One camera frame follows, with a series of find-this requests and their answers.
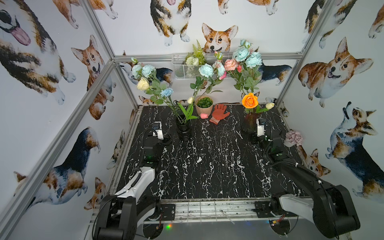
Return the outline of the small blue carnation stem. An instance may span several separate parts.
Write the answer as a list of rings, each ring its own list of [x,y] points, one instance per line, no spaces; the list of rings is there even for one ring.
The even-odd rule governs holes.
[[[172,100],[171,95],[173,94],[172,88],[166,88],[164,90],[161,90],[160,97],[161,100],[171,109],[174,117],[178,119],[180,117],[179,114],[179,106],[178,104]]]

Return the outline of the blue and yellow rose spray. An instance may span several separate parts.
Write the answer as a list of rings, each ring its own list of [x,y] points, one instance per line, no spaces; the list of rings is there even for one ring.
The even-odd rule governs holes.
[[[157,77],[157,70],[152,65],[144,65],[140,63],[136,58],[131,58],[132,74],[137,83],[137,89],[150,96],[150,100],[156,105],[163,105],[165,103],[165,97],[161,95],[163,90],[167,89],[165,81],[160,81]]]

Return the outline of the light blue rose spray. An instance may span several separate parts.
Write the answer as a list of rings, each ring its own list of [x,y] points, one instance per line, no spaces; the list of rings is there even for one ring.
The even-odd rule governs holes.
[[[200,76],[196,77],[195,83],[190,84],[194,93],[192,97],[196,98],[199,91],[204,91],[203,95],[210,94],[213,88],[221,84],[224,78],[227,77],[227,72],[222,61],[216,60],[213,65],[202,65],[199,68]]]

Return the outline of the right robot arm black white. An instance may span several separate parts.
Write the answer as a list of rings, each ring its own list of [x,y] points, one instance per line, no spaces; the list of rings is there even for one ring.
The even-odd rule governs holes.
[[[262,210],[273,215],[284,216],[292,213],[313,223],[319,232],[329,238],[358,230],[361,223],[349,191],[342,185],[332,185],[323,181],[306,167],[295,162],[276,143],[272,124],[266,119],[258,119],[256,131],[251,133],[254,141],[263,151],[263,159],[268,167],[290,178],[302,188],[307,198],[289,193],[272,194],[270,203]]]

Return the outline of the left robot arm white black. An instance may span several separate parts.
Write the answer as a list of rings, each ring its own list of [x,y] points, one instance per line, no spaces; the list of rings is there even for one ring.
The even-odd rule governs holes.
[[[135,175],[121,190],[102,200],[92,227],[94,240],[133,240],[145,219],[159,215],[160,199],[143,194],[158,176],[162,153],[171,142],[161,122],[144,131]]]

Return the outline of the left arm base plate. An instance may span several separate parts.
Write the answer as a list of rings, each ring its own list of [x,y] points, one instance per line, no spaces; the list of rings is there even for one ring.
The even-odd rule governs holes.
[[[143,222],[173,221],[175,213],[175,204],[154,204],[147,207],[137,205],[138,225]]]

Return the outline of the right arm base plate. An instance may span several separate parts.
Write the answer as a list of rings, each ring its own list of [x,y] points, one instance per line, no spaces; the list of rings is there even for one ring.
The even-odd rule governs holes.
[[[259,218],[281,218],[283,216],[290,218],[297,216],[296,214],[283,210],[277,200],[256,201],[254,205],[254,212],[257,213]]]

